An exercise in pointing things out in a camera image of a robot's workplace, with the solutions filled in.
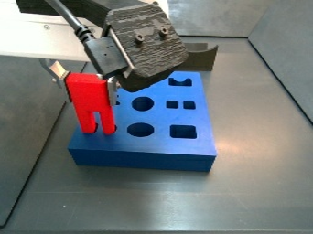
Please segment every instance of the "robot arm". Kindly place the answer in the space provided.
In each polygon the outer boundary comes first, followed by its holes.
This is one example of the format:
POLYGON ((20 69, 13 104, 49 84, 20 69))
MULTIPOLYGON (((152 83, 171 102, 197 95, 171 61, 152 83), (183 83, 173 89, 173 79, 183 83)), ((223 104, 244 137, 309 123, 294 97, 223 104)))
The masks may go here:
MULTIPOLYGON (((128 6, 115 6, 107 12, 103 36, 94 38, 64 4, 58 0, 45 1, 73 28, 96 72, 104 79, 115 76, 127 91, 141 90, 167 78, 185 61, 187 49, 156 5, 123 1, 128 6)), ((94 2, 104 9, 105 1, 85 2, 94 2)))

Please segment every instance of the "red u-shaped block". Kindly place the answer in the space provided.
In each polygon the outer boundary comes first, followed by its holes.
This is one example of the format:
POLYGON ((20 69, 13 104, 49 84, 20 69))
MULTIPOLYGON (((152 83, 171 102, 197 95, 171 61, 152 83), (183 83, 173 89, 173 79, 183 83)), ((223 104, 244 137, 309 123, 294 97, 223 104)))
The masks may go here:
POLYGON ((99 112, 104 134, 113 134, 115 121, 109 105, 107 80, 99 80, 94 74, 70 73, 65 86, 73 102, 80 129, 93 133, 96 122, 93 112, 99 112))

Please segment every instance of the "blue shape sorter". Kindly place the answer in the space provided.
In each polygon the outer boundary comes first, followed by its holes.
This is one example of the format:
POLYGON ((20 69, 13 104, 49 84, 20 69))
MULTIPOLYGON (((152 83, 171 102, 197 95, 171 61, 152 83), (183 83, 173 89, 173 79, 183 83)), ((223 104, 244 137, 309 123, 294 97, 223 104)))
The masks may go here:
POLYGON ((199 73, 173 72, 149 88, 117 94, 116 132, 74 130, 76 164, 207 172, 216 150, 199 73))

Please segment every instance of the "square hole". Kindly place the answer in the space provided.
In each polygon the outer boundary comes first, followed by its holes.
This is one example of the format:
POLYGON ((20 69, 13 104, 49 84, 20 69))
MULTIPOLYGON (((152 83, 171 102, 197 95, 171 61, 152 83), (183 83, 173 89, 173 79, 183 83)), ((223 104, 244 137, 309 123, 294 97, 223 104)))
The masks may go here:
POLYGON ((172 138, 195 139, 196 131, 191 125, 171 125, 169 134, 172 138))
POLYGON ((177 101, 165 101, 165 108, 176 109, 177 101))
POLYGON ((193 101, 184 101, 183 102, 183 109, 193 110, 195 109, 193 101))

